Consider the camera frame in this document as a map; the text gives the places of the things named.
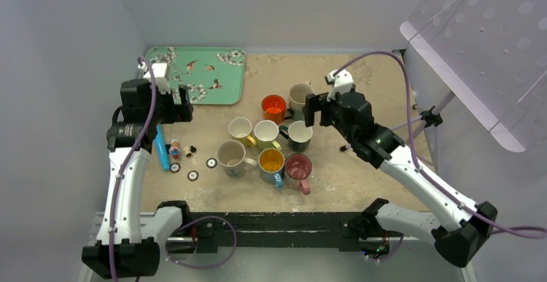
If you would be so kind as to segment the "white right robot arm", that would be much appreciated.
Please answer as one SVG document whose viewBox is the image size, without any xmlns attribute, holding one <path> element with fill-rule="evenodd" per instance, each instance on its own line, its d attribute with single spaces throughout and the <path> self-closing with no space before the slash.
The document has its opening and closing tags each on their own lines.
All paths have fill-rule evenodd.
<svg viewBox="0 0 547 282">
<path fill-rule="evenodd" d="M 397 180 L 426 207 L 418 212 L 378 199 L 362 218 L 364 230 L 382 230 L 415 237 L 433 245 L 450 264 L 464 268 L 491 236 L 497 209 L 477 203 L 414 161 L 411 148 L 391 129 L 374 121 L 372 106 L 362 93 L 348 92 L 328 99 L 326 93 L 306 96 L 303 113 L 312 126 L 320 112 L 321 126 L 333 126 L 356 156 Z"/>
</svg>

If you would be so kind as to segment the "orange mug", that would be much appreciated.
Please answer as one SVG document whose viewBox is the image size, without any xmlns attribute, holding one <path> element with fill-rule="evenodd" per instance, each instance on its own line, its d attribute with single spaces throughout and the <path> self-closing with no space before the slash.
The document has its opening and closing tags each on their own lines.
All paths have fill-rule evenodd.
<svg viewBox="0 0 547 282">
<path fill-rule="evenodd" d="M 263 119 L 280 125 L 286 119 L 286 101 L 279 95 L 268 95 L 261 101 Z"/>
</svg>

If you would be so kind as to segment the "dark green mug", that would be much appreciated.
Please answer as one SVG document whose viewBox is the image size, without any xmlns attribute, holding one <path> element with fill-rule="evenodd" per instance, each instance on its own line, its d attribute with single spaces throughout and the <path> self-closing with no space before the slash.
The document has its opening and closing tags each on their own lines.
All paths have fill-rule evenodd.
<svg viewBox="0 0 547 282">
<path fill-rule="evenodd" d="M 305 152 L 313 137 L 312 127 L 304 121 L 295 121 L 289 126 L 279 126 L 279 133 L 288 140 L 289 148 L 296 153 Z"/>
</svg>

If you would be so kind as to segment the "light green mug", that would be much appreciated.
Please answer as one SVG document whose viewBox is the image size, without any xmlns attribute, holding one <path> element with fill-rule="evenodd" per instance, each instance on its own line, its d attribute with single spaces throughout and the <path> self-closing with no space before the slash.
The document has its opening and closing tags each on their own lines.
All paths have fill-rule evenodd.
<svg viewBox="0 0 547 282">
<path fill-rule="evenodd" d="M 254 136 L 260 150 L 266 150 L 267 148 L 282 150 L 278 142 L 279 127 L 274 121 L 262 120 L 258 122 L 254 127 Z"/>
</svg>

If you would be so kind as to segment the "beige tall mug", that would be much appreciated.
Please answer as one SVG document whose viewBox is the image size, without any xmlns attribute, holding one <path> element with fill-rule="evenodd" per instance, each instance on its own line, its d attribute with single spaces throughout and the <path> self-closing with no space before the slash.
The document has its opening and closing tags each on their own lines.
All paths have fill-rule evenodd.
<svg viewBox="0 0 547 282">
<path fill-rule="evenodd" d="M 222 142 L 217 148 L 216 156 L 228 177 L 243 177 L 247 170 L 258 168 L 258 162 L 246 156 L 246 147 L 237 140 Z"/>
</svg>

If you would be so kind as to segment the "blue handled mug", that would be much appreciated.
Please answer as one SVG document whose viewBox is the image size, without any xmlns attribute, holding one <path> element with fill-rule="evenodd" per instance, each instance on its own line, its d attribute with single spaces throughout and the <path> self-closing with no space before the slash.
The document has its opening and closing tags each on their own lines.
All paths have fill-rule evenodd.
<svg viewBox="0 0 547 282">
<path fill-rule="evenodd" d="M 283 174 L 285 158 L 283 153 L 275 148 L 263 150 L 258 157 L 260 178 L 268 184 L 282 189 L 284 187 Z"/>
</svg>

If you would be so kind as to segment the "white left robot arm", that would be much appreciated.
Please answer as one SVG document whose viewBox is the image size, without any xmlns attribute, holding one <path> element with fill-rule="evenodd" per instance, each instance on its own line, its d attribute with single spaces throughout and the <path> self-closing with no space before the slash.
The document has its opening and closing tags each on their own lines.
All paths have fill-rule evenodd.
<svg viewBox="0 0 547 282">
<path fill-rule="evenodd" d="M 186 201 L 163 201 L 146 224 L 141 222 L 144 173 L 151 158 L 157 126 L 192 120 L 193 107 L 185 86 L 173 98 L 146 79 L 122 83 L 121 106 L 106 133 L 110 179 L 104 217 L 95 242 L 83 247 L 82 262 L 103 279 L 154 276 L 168 237 L 192 229 Z"/>
</svg>

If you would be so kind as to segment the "yellow mug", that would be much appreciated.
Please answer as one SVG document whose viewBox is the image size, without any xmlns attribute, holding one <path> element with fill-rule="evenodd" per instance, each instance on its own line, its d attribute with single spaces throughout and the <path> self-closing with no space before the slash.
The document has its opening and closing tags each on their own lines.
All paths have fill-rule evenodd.
<svg viewBox="0 0 547 282">
<path fill-rule="evenodd" d="M 245 117 L 236 117 L 231 120 L 228 125 L 228 132 L 234 140 L 241 142 L 245 146 L 257 146 L 257 141 L 252 136 L 252 124 Z"/>
</svg>

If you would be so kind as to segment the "pink ghost mug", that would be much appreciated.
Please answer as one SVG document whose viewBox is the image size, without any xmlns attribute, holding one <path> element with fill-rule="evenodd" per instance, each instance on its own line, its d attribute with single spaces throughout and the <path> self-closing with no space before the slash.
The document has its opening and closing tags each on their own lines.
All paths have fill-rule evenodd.
<svg viewBox="0 0 547 282">
<path fill-rule="evenodd" d="M 312 162 L 304 154 L 292 154 L 284 164 L 284 183 L 289 188 L 299 190 L 304 195 L 311 193 L 308 177 L 312 172 Z"/>
</svg>

